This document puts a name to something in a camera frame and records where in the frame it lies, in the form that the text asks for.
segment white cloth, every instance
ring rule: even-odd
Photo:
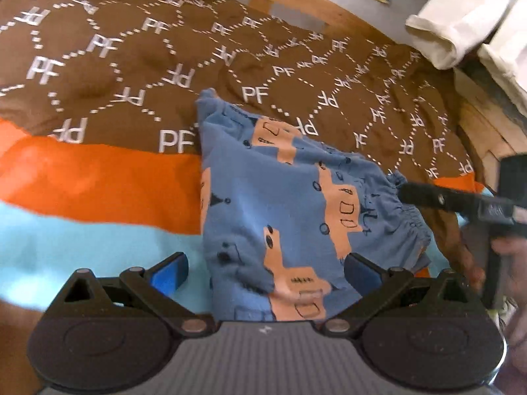
[[[437,69],[449,69],[495,28],[510,0],[429,0],[406,20],[414,47]]]
[[[514,0],[489,44],[478,50],[481,63],[527,117],[527,0]]]

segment brown blanket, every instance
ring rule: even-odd
[[[326,37],[235,0],[2,0],[0,61],[0,121],[32,136],[198,154],[193,103],[214,87],[412,181],[472,171],[450,72],[388,39]],[[455,261],[455,217],[423,214]]]

